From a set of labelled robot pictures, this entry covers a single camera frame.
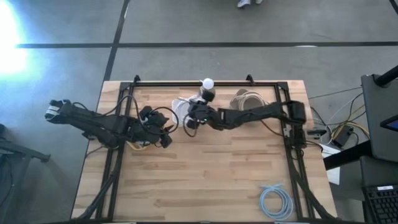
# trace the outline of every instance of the white sneaker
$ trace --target white sneaker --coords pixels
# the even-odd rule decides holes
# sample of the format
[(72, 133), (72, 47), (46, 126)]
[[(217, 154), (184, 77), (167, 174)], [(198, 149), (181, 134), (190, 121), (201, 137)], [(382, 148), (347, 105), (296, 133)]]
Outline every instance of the white sneaker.
[(238, 8), (241, 8), (244, 6), (250, 6), (250, 0), (240, 0), (238, 2)]

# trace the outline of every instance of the gray floor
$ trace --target gray floor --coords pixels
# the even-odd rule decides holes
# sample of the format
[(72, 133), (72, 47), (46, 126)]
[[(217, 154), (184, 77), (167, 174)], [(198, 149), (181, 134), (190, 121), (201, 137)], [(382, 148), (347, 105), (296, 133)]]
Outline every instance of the gray floor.
[[(36, 0), (8, 5), (20, 43), (61, 44), (111, 43), (122, 4), (123, 0)], [(121, 42), (398, 41), (398, 15), (388, 0), (264, 0), (245, 10), (235, 4), (132, 0)], [(79, 101), (95, 109), (110, 49), (18, 52), (24, 66), (16, 72), (0, 71), (0, 123), (13, 141), (52, 156), (47, 164), (31, 163), (12, 223), (68, 220), (88, 141), (79, 130), (46, 122), (44, 113), (51, 99)], [(119, 49), (110, 79), (140, 75), (143, 80), (242, 80), (250, 73), (255, 79), (305, 80), (308, 95), (316, 96), (360, 86), (361, 75), (384, 73), (396, 65), (396, 58), (398, 47)], [(311, 104), (329, 119), (360, 92), (316, 98)], [(360, 98), (355, 108), (362, 102)], [(348, 110), (330, 122), (346, 119)], [(366, 118), (358, 122), (365, 126)], [(342, 168), (342, 185), (332, 189), (339, 216), (360, 221), (360, 202), (345, 197), (345, 186), (351, 185), (347, 183), (360, 182), (353, 170)]]

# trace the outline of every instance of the coiled blue cable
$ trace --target coiled blue cable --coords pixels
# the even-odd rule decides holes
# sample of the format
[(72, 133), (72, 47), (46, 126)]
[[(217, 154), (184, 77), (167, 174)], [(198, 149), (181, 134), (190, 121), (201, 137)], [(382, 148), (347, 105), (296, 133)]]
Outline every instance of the coiled blue cable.
[[(280, 188), (282, 184), (277, 184), (274, 186), (262, 186), (264, 191), (262, 192), (260, 196), (260, 208), (264, 214), (266, 214), (268, 217), (273, 218), (274, 220), (282, 221), (285, 220), (286, 218), (290, 217), (290, 215), (293, 212), (293, 201), (290, 195), (282, 188)], [(280, 196), (282, 199), (282, 208), (279, 212), (273, 213), (268, 211), (266, 208), (266, 205), (264, 204), (264, 201), (266, 199), (267, 194), (275, 192), (277, 195)]]

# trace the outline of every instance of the keyboard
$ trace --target keyboard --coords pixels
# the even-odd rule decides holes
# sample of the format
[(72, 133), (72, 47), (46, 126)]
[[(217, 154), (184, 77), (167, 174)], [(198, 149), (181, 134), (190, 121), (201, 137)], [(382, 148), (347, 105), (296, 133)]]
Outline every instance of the keyboard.
[(374, 223), (398, 223), (398, 185), (366, 187), (363, 192)]

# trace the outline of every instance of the wooden table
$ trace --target wooden table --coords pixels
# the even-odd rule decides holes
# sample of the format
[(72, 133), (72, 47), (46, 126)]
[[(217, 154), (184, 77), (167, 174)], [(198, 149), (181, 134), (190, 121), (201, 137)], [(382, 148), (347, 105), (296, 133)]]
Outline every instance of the wooden table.
[[(305, 103), (308, 117), (306, 127), (312, 128), (304, 82), (287, 82), (291, 99)], [(98, 105), (99, 113), (115, 107), (119, 85), (120, 82), (104, 83)], [(260, 93), (268, 102), (275, 101), (275, 92), (271, 87), (245, 88)], [(211, 105), (227, 108), (230, 99), (239, 89), (217, 87), (216, 98)], [(188, 98), (197, 93), (197, 87), (134, 89), (139, 109), (145, 105), (153, 108), (171, 107), (171, 101), (178, 96)], [(171, 118), (171, 112), (163, 110), (162, 113)], [(134, 104), (130, 114), (136, 114)], [(265, 122), (280, 132), (278, 120), (267, 119)], [(126, 145), (114, 221), (272, 221), (259, 209), (259, 195), (262, 192), (260, 186), (282, 183), (282, 188), (293, 196), (283, 140), (260, 122), (247, 123), (230, 131), (200, 126), (195, 138), (188, 137), (182, 128), (178, 128), (170, 136), (173, 143), (167, 149), (151, 146), (145, 151), (133, 151)], [(91, 142), (88, 151), (98, 146), (98, 142)], [(304, 150), (310, 188), (327, 211), (336, 215), (319, 147), (308, 146)], [(98, 193), (105, 158), (106, 150), (103, 149), (90, 154), (85, 160), (72, 217), (79, 216)], [(108, 201), (105, 201), (105, 216)], [(306, 214), (303, 197), (301, 204)], [(266, 205), (271, 210), (278, 211), (279, 197), (270, 195)], [(296, 219), (295, 213), (289, 218), (290, 221)]]

